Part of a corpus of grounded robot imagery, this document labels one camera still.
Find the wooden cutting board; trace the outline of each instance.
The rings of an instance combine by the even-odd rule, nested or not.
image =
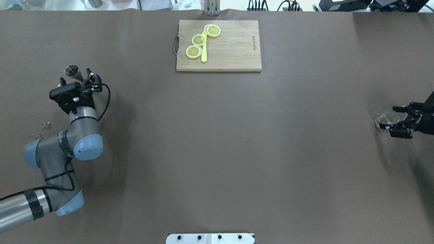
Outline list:
[[[204,26],[220,26],[218,37],[207,37],[208,60],[190,59],[185,55],[193,45],[191,38],[202,34]],[[177,71],[260,72],[262,70],[259,26],[257,20],[180,20]]]

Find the brown table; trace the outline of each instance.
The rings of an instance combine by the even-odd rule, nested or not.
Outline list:
[[[261,73],[179,73],[179,20],[258,20]],[[75,63],[112,89],[105,152],[74,161],[86,204],[1,243],[164,243],[253,232],[257,244],[433,243],[433,136],[374,127],[434,90],[423,13],[0,13],[0,196],[43,185],[22,157]],[[96,94],[102,111],[107,94]]]

